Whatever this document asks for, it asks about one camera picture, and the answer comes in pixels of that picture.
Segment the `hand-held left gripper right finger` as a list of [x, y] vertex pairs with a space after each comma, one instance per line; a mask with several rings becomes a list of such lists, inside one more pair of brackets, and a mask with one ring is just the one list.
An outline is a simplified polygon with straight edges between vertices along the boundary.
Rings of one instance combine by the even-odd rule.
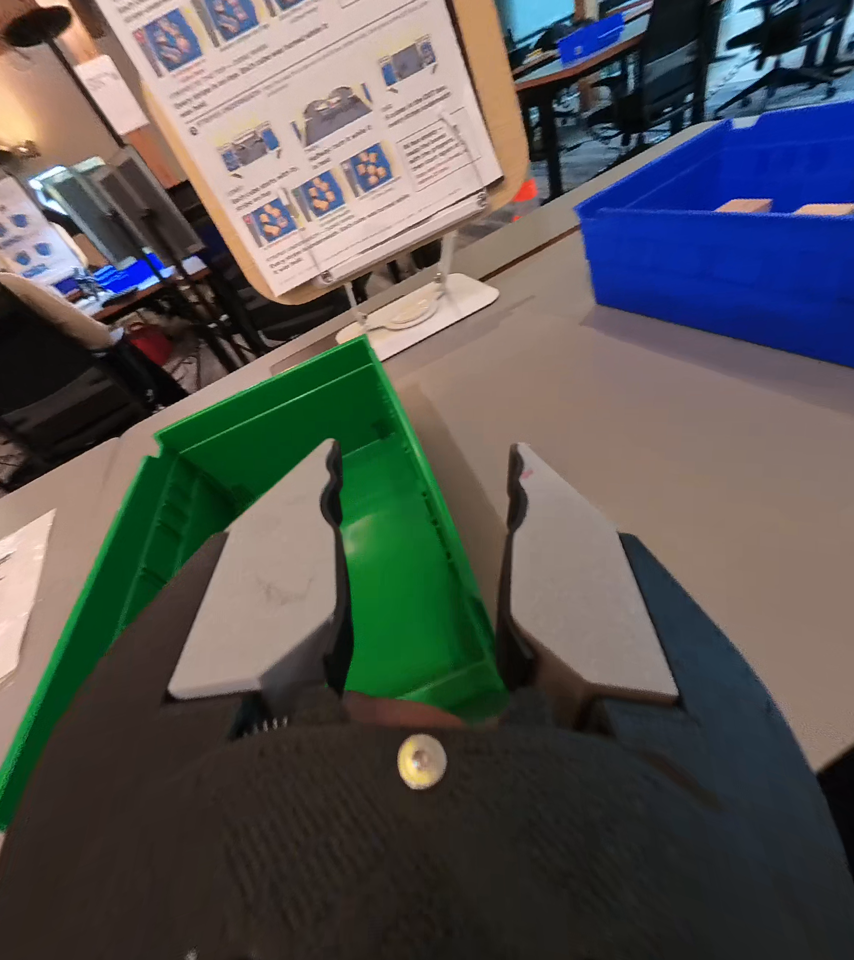
[[496, 666], [550, 706], [674, 706], [679, 690], [617, 527], [524, 442], [508, 456]]

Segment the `black office chair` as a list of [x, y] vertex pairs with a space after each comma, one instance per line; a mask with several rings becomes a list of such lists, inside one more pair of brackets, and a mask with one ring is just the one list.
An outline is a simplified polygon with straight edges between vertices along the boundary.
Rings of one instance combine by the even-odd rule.
[[817, 64], [817, 50], [824, 37], [841, 36], [851, 3], [846, 1], [751, 2], [744, 10], [761, 10], [760, 24], [745, 30], [725, 44], [727, 51], [748, 49], [756, 54], [756, 68], [767, 61], [773, 66], [763, 77], [720, 104], [715, 118], [727, 108], [747, 104], [762, 92], [764, 110], [778, 90], [804, 86], [826, 88], [826, 98], [837, 94], [841, 74], [827, 62]]
[[93, 352], [0, 291], [0, 435], [45, 472], [151, 411]]
[[667, 128], [669, 135], [705, 119], [710, 66], [717, 52], [721, 21], [709, 7], [695, 30], [649, 27], [631, 66], [631, 84], [625, 98], [624, 145], [634, 150], [650, 146], [652, 132]]

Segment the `green plastic bin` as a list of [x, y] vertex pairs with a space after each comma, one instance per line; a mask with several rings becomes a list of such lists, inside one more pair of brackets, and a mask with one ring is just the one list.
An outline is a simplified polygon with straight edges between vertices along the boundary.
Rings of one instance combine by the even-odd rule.
[[355, 651], [349, 690], [467, 719], [500, 706], [493, 628], [428, 459], [357, 338], [154, 435], [0, 766], [0, 833], [50, 733], [115, 638], [212, 534], [338, 441]]

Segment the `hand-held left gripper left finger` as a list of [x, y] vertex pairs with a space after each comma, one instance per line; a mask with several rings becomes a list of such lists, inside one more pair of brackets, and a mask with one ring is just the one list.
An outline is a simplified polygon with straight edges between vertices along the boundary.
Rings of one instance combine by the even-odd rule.
[[176, 700], [342, 695], [353, 651], [340, 525], [343, 462], [326, 438], [226, 530], [169, 679]]

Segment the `wooden desk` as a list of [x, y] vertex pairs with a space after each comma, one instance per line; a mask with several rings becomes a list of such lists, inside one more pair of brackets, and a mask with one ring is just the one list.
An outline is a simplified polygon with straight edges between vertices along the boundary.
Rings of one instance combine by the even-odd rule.
[[553, 105], [555, 97], [577, 82], [593, 77], [604, 68], [625, 62], [635, 54], [648, 28], [653, 2], [628, 2], [617, 8], [624, 16], [625, 27], [619, 39], [575, 62], [564, 64], [558, 52], [543, 54], [536, 69], [527, 68], [515, 78], [515, 92], [528, 138], [529, 158], [545, 162], [548, 189], [541, 196], [542, 205], [564, 193], [561, 170], [561, 149]]

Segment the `white wall note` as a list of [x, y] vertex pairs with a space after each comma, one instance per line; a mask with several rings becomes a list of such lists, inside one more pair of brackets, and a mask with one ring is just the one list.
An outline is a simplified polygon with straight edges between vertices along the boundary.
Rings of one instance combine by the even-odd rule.
[[118, 137], [123, 138], [149, 125], [139, 101], [108, 54], [79, 63], [73, 72]]

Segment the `blue plastic bin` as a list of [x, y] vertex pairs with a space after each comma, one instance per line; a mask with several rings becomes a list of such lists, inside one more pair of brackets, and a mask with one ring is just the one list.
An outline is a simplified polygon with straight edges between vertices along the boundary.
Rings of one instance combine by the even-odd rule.
[[793, 215], [848, 202], [854, 101], [721, 121], [576, 214], [599, 305], [854, 369], [854, 215]]

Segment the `white book stand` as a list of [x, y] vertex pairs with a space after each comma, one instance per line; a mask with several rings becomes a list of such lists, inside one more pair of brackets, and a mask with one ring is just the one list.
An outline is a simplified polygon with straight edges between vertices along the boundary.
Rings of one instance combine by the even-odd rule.
[[[342, 286], [349, 301], [349, 322], [334, 334], [336, 344], [364, 338], [385, 361], [492, 306], [500, 294], [496, 288], [453, 268], [458, 229], [480, 218], [488, 207], [488, 192], [482, 188], [378, 243], [362, 242], [357, 254], [322, 270], [317, 284]], [[354, 275], [436, 238], [441, 242], [440, 258], [425, 283], [379, 308], [358, 305], [351, 285]]]

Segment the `small blue tray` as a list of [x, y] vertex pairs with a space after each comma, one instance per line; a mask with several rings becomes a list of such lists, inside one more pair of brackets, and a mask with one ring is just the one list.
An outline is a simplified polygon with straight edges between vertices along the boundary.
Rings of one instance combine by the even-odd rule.
[[617, 44], [625, 29], [625, 17], [616, 12], [597, 21], [585, 22], [556, 42], [560, 62], [569, 66]]

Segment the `red bag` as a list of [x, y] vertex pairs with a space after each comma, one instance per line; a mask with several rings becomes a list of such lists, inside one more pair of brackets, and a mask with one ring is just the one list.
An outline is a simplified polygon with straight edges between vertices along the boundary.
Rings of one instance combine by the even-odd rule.
[[152, 363], [163, 367], [173, 354], [173, 342], [156, 324], [135, 320], [124, 328], [125, 338]]

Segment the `printed instruction sheet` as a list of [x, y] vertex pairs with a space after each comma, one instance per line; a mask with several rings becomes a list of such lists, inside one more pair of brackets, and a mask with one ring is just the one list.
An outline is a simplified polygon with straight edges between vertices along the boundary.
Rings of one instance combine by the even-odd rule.
[[485, 212], [505, 169], [448, 2], [97, 2], [245, 278], [282, 304]]

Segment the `pale wooden display board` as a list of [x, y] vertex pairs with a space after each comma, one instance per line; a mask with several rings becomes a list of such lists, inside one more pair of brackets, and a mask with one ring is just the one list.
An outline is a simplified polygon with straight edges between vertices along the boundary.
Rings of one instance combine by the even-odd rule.
[[486, 187], [484, 200], [476, 200], [473, 206], [468, 206], [467, 200], [459, 201], [451, 212], [434, 214], [348, 260], [344, 267], [334, 270], [332, 278], [312, 277], [284, 294], [271, 287], [263, 270], [254, 264], [252, 254], [241, 252], [238, 231], [221, 226], [219, 231], [244, 278], [259, 295], [284, 306], [307, 304], [345, 282], [369, 273], [399, 253], [409, 253], [453, 229], [503, 209], [519, 192], [529, 174], [529, 148], [496, 4], [493, 1], [453, 1], [449, 8], [457, 42], [469, 68], [502, 175]]

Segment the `black floor lamp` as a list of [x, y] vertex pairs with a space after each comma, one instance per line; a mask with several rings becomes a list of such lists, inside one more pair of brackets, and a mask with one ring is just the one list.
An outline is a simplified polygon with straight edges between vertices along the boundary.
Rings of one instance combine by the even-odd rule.
[[66, 72], [68, 78], [76, 87], [81, 96], [88, 103], [101, 125], [106, 129], [110, 138], [119, 149], [127, 144], [123, 137], [114, 128], [106, 113], [98, 105], [95, 97], [86, 89], [83, 81], [77, 76], [73, 66], [59, 47], [58, 38], [72, 25], [73, 15], [65, 6], [34, 6], [28, 11], [19, 14], [4, 27], [2, 37], [5, 42], [19, 50], [37, 46], [46, 46], [50, 53]]

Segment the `poster with blue bins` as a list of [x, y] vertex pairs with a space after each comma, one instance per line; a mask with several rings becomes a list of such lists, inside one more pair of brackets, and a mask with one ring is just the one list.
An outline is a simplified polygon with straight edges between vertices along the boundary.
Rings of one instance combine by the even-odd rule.
[[0, 269], [45, 287], [72, 280], [86, 269], [70, 240], [9, 175], [0, 177]]

